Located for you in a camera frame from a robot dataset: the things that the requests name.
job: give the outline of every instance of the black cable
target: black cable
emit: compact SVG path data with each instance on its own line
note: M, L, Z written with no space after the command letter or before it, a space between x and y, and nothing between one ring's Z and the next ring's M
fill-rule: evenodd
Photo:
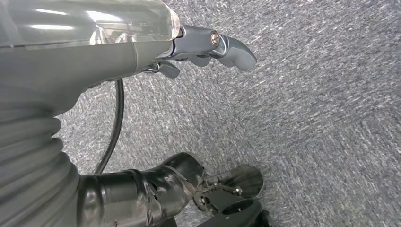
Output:
M120 136L122 118L124 117L124 84L122 79L115 81L115 117L110 142L102 155L102 159L97 163L94 174L101 174L105 169Z

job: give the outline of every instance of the gray carpet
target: gray carpet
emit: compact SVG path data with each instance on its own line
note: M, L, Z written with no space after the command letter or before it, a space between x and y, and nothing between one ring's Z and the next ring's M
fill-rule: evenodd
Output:
M120 141L107 171L144 170L182 151L210 172L260 168L278 226L401 226L399 0L166 1L182 22L237 37L255 70L217 63L125 80ZM58 134L82 173L104 150L112 83L81 96ZM207 218L190 204L179 226Z

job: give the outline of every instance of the screw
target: screw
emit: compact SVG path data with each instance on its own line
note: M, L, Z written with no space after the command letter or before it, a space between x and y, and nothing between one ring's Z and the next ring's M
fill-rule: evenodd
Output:
M201 198L200 198L200 203L201 203L202 205L206 205L206 199L205 199L205 197L201 197Z
M210 40L214 46L218 46L220 44L220 36L216 31L212 31L210 34Z

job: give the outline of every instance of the bolt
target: bolt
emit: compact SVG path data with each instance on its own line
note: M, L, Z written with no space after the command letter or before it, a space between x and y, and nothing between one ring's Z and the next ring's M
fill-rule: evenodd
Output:
M220 44L220 36L216 31L212 31L210 34L210 40L212 41L213 46L218 46Z

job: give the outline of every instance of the reflective plastic surface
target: reflective plastic surface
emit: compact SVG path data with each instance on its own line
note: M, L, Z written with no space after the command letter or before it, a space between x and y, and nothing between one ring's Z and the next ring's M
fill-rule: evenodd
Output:
M169 41L179 26L161 0L0 0L0 48Z

